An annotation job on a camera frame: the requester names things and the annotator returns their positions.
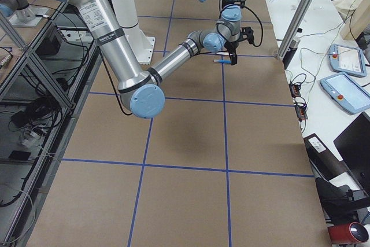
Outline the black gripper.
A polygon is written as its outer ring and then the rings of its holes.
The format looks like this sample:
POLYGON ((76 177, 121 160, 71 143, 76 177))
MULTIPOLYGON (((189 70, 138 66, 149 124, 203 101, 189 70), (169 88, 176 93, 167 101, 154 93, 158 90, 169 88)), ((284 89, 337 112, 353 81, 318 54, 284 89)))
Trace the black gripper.
POLYGON ((238 46, 239 46, 238 41, 234 41, 234 42, 226 41, 225 44, 224 44, 224 47, 226 48, 226 50, 229 53, 229 58, 230 58, 230 64, 231 65, 236 65, 237 62, 238 62, 238 56, 236 54, 236 49, 238 48, 238 46))

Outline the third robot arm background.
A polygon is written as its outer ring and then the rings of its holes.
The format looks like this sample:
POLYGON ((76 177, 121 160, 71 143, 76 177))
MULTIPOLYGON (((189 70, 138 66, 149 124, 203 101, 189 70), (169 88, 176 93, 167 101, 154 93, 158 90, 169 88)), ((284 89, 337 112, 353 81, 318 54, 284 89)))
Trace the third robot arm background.
POLYGON ((41 21, 28 0, 1 0, 1 14, 16 27, 36 27, 41 21))

